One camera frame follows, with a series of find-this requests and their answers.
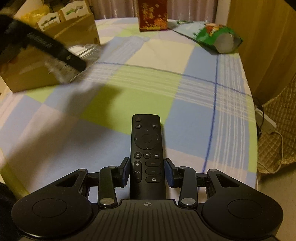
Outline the black remote control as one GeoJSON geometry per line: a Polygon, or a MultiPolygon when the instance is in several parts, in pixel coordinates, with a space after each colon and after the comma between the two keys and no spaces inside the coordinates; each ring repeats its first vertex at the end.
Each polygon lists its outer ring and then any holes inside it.
{"type": "Polygon", "coordinates": [[[166,199],[162,130],[158,115],[132,116],[130,158],[130,199],[166,199]]]}

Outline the clear blue label case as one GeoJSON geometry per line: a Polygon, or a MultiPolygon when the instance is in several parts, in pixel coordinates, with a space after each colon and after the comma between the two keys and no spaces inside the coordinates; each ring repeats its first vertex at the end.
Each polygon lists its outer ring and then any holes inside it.
{"type": "Polygon", "coordinates": [[[76,77],[95,64],[102,54],[97,44],[74,45],[62,54],[62,59],[50,57],[45,66],[60,84],[72,82],[76,77]]]}

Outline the yellow plastic bag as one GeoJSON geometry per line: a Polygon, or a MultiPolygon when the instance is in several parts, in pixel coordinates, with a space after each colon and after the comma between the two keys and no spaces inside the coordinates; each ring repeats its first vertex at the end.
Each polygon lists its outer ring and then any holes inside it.
{"type": "Polygon", "coordinates": [[[20,20],[28,25],[35,26],[41,18],[47,15],[50,9],[47,5],[43,5],[40,8],[33,10],[20,17],[20,20]]]}

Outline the white wooden chair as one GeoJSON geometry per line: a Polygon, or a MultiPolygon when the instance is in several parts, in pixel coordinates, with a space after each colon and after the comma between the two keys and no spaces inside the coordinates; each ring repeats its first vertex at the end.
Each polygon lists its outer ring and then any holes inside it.
{"type": "Polygon", "coordinates": [[[91,10],[86,1],[73,1],[58,10],[58,15],[61,22],[70,19],[79,18],[91,14],[91,10]]]}
{"type": "Polygon", "coordinates": [[[44,32],[50,27],[58,25],[60,23],[59,14],[57,12],[48,13],[47,15],[43,16],[38,22],[37,25],[39,29],[44,32]]]}

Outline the brown cardboard box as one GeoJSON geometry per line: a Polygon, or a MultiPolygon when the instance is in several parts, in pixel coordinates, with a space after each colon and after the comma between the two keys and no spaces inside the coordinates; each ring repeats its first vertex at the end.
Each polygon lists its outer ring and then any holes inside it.
{"type": "MultiPolygon", "coordinates": [[[[100,45],[99,35],[92,14],[71,19],[42,32],[68,49],[74,45],[100,45]]],[[[20,53],[3,64],[1,77],[13,92],[60,84],[45,66],[51,55],[28,45],[20,53]]]]}

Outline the plaid tablecloth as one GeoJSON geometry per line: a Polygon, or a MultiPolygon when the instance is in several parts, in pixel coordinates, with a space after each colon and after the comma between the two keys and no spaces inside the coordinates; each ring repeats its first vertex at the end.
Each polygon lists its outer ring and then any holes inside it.
{"type": "Polygon", "coordinates": [[[119,165],[138,113],[160,116],[175,165],[215,168],[254,187],[254,105],[240,56],[174,31],[140,32],[133,18],[96,25],[103,52],[85,74],[1,101],[1,176],[15,195],[79,168],[119,165]]]}

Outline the white power adapter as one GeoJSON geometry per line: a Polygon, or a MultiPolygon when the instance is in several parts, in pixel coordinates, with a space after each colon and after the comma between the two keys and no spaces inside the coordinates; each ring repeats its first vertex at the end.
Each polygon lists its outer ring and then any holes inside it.
{"type": "Polygon", "coordinates": [[[276,123],[258,108],[255,109],[255,120],[260,129],[267,134],[271,134],[276,131],[276,123]]]}

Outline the red paper gift bag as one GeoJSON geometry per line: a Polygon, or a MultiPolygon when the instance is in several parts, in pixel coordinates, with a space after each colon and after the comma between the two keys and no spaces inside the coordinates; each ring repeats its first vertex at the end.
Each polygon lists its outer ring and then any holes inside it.
{"type": "Polygon", "coordinates": [[[140,32],[168,29],[167,1],[138,0],[138,25],[140,32]]]}

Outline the green white snack bag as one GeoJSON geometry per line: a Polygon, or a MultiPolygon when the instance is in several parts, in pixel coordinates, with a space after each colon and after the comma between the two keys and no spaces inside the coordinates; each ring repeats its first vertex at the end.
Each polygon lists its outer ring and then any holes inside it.
{"type": "Polygon", "coordinates": [[[233,29],[203,21],[169,21],[168,28],[220,54],[235,52],[243,39],[233,29]]]}

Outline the brown curtain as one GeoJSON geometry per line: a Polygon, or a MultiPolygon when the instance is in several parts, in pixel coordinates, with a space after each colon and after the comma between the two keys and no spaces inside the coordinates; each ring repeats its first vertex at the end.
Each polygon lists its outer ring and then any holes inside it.
{"type": "Polygon", "coordinates": [[[168,19],[181,21],[215,21],[218,1],[88,1],[95,19],[160,17],[157,9],[165,7],[168,19]]]}

